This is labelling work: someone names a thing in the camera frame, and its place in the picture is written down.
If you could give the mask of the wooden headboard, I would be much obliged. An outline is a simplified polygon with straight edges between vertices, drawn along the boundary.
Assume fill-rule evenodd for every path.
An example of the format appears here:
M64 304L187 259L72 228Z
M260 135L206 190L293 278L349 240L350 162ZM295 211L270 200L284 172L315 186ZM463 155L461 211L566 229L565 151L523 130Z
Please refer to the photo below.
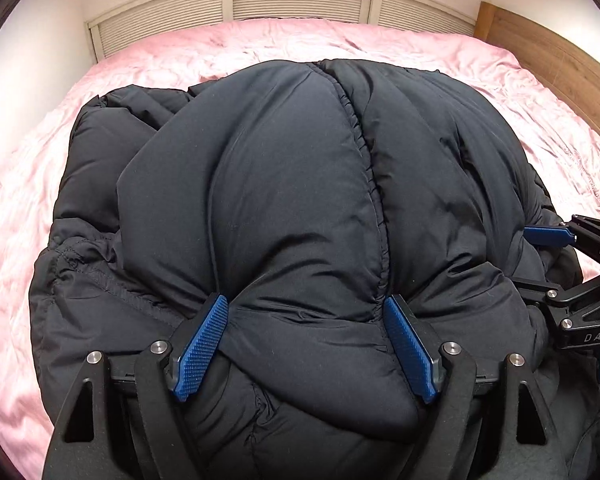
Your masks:
M483 1L474 36L519 64L600 134L600 62L548 28Z

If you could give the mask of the beige louvered wall panel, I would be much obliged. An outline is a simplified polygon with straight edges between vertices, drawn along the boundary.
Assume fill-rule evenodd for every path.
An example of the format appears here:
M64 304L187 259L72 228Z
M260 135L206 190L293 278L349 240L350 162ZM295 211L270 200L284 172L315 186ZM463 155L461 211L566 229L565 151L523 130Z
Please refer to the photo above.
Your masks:
M434 0L131 0L88 21L86 29L100 62L164 32L255 18L322 18L468 36L476 22Z

